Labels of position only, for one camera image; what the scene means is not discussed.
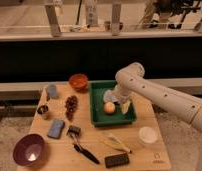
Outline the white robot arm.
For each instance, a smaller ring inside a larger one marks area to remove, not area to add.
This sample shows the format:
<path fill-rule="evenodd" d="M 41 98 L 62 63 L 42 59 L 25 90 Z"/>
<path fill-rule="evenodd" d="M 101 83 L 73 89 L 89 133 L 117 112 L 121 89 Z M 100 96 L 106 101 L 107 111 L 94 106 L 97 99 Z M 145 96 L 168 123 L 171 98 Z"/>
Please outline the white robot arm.
<path fill-rule="evenodd" d="M 147 98 L 162 109 L 176 114 L 184 122 L 202 133 L 202 99 L 148 81 L 143 78 L 144 67 L 134 62 L 115 74 L 117 82 L 113 96 L 125 104 L 132 92 Z M 198 157 L 196 171 L 202 171 L 202 146 Z"/>

